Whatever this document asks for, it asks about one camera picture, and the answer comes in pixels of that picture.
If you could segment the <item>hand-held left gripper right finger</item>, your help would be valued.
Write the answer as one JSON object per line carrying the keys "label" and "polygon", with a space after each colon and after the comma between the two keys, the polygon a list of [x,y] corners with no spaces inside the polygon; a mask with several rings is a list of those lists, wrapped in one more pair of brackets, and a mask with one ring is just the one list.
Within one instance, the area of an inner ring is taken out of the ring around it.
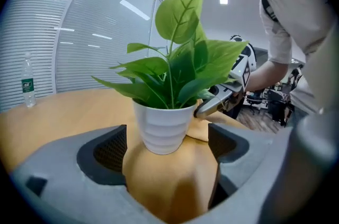
{"label": "hand-held left gripper right finger", "polygon": [[209,124],[209,140],[216,141],[219,177],[228,194],[191,223],[265,223],[264,203],[282,167],[291,128],[276,134]]}

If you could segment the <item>person's right hand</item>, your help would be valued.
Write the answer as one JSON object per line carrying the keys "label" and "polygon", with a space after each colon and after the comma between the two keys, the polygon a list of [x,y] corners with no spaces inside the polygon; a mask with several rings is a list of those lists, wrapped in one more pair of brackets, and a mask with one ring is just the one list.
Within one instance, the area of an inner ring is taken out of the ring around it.
{"label": "person's right hand", "polygon": [[228,99],[225,100],[222,109],[225,112],[229,112],[230,110],[232,110],[235,106],[239,104],[243,96],[244,96],[243,92],[233,93]]}

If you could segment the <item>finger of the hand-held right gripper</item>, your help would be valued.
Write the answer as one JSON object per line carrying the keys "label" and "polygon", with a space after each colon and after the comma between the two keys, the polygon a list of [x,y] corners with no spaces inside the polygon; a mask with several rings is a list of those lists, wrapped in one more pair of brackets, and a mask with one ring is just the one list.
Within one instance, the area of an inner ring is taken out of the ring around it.
{"label": "finger of the hand-held right gripper", "polygon": [[216,97],[231,97],[233,94],[243,91],[242,86],[232,86],[227,84],[219,84],[211,86],[209,92]]}
{"label": "finger of the hand-held right gripper", "polygon": [[194,112],[194,117],[198,119],[205,119],[209,115],[224,110],[226,112],[230,111],[234,107],[234,103],[230,101],[233,93],[219,93],[213,98],[204,101],[199,104]]}

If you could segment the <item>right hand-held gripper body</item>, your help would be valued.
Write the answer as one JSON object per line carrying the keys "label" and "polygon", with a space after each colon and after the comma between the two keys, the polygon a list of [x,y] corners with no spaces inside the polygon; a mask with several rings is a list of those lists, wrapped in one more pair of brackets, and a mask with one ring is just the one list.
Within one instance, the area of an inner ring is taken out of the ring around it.
{"label": "right hand-held gripper body", "polygon": [[256,55],[253,46],[248,43],[234,63],[229,76],[234,80],[227,84],[232,92],[246,90],[251,72],[256,70]]}

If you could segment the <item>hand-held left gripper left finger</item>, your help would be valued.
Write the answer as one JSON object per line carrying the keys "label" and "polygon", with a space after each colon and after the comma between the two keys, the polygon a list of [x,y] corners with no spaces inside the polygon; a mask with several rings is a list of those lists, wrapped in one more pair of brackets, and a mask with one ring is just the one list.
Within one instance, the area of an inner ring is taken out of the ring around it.
{"label": "hand-held left gripper left finger", "polygon": [[125,125],[51,141],[11,179],[47,223],[159,223],[128,192],[122,163]]}

